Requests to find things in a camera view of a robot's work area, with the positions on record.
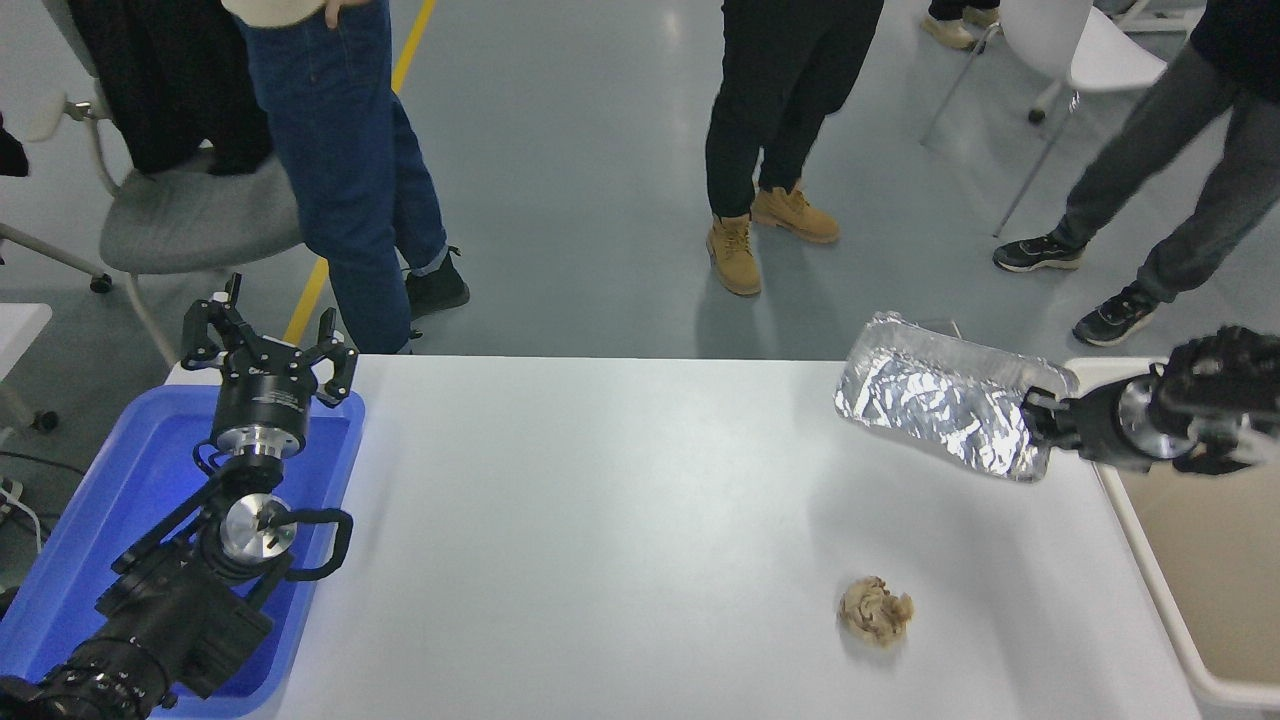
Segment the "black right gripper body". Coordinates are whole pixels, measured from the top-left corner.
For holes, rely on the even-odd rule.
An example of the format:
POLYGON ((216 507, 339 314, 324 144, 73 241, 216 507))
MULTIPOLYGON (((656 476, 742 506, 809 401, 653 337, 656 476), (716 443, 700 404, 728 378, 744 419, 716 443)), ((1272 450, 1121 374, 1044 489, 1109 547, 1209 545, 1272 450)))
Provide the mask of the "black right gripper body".
POLYGON ((1130 383, 1115 380, 1082 397, 1065 398, 1062 415, 1068 429, 1062 432, 1062 448, 1114 468, 1135 468, 1137 450, 1119 421, 1120 398, 1130 383))

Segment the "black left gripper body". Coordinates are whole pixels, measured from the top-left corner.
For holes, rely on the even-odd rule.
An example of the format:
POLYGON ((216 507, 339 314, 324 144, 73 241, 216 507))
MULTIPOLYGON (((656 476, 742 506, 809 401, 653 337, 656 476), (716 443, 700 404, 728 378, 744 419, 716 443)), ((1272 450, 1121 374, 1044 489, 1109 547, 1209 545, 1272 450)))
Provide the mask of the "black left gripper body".
POLYGON ((248 427, 276 428, 291 436, 307 433, 317 382, 303 350, 273 340, 259 348, 243 345, 227 351, 220 372, 215 436, 248 427))

